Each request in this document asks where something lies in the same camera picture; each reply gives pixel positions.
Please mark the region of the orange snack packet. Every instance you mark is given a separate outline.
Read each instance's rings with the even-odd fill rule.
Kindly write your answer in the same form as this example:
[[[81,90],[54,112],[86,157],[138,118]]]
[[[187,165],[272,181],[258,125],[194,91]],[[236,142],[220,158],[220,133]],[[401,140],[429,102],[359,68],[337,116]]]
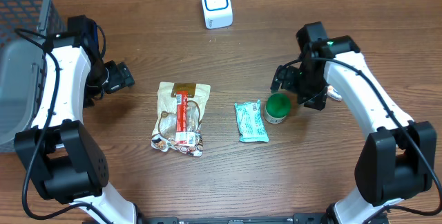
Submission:
[[[343,101],[342,96],[338,93],[338,91],[332,85],[327,86],[327,96],[333,100],[338,101],[338,102]]]

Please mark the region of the green lid jar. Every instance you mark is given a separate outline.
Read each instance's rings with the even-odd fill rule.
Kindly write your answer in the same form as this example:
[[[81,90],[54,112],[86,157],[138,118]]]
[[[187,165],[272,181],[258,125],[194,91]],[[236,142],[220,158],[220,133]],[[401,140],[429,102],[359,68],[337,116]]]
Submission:
[[[290,99],[282,93],[272,94],[265,105],[264,117],[271,124],[280,124],[290,113]]]

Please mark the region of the teal snack packet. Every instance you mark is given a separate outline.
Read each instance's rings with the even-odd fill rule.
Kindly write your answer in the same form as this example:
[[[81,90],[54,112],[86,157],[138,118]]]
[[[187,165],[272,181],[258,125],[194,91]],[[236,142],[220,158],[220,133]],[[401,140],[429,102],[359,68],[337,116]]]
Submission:
[[[269,142],[260,112],[260,100],[235,103],[240,142]]]

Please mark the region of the brown snack bag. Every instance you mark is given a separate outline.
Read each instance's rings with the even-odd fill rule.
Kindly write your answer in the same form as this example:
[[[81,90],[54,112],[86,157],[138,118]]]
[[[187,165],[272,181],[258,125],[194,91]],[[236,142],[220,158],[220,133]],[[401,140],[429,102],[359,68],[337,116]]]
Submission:
[[[195,134],[193,147],[175,143],[176,93],[187,91],[187,131]],[[157,121],[151,136],[151,146],[163,152],[169,150],[200,157],[203,154],[202,119],[209,100],[211,87],[207,84],[161,82],[157,91]]]

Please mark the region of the red white snack bar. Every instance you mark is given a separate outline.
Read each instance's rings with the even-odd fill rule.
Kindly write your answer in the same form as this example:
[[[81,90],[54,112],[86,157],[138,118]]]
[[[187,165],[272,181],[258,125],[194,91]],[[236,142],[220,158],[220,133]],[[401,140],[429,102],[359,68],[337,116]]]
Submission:
[[[176,93],[176,132],[175,143],[180,146],[193,147],[195,145],[195,134],[187,131],[187,91],[178,91]]]

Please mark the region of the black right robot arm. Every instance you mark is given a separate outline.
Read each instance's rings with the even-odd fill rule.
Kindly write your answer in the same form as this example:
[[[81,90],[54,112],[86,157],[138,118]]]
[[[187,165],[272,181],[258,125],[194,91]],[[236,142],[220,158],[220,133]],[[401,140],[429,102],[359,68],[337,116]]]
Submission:
[[[386,93],[349,36],[328,37],[322,23],[304,25],[296,39],[300,54],[276,69],[271,91],[295,93],[299,104],[325,108],[333,87],[355,117],[365,143],[354,170],[356,186],[324,213],[295,214],[295,223],[386,223],[387,213],[431,187],[437,134],[416,122]]]

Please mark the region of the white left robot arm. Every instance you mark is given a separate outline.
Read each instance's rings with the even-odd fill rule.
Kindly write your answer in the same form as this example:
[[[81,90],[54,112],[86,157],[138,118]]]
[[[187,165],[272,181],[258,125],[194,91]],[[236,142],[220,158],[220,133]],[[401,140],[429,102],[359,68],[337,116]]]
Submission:
[[[85,107],[135,83],[125,63],[104,61],[102,28],[80,15],[68,19],[65,32],[15,32],[42,51],[46,64],[38,112],[14,138],[26,169],[24,212],[48,220],[80,208],[96,223],[143,223],[137,205],[111,185],[106,156],[83,123]]]

